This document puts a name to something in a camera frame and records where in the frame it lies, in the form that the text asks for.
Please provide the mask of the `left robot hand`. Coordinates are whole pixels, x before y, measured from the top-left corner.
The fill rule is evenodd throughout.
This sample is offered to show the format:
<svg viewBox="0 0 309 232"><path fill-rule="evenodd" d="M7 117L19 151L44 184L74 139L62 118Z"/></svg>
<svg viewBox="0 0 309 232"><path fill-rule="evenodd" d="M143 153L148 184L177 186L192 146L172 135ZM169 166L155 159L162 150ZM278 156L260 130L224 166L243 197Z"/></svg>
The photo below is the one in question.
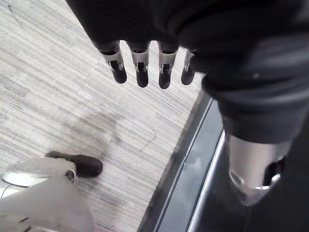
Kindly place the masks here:
<svg viewBox="0 0 309 232"><path fill-rule="evenodd" d="M70 0L68 6L117 83L127 79L120 41L140 87L149 44L159 48L166 89L179 47L181 81L202 73L219 107L229 176L246 206L280 180L283 161L309 113L309 3L306 0Z"/></svg>

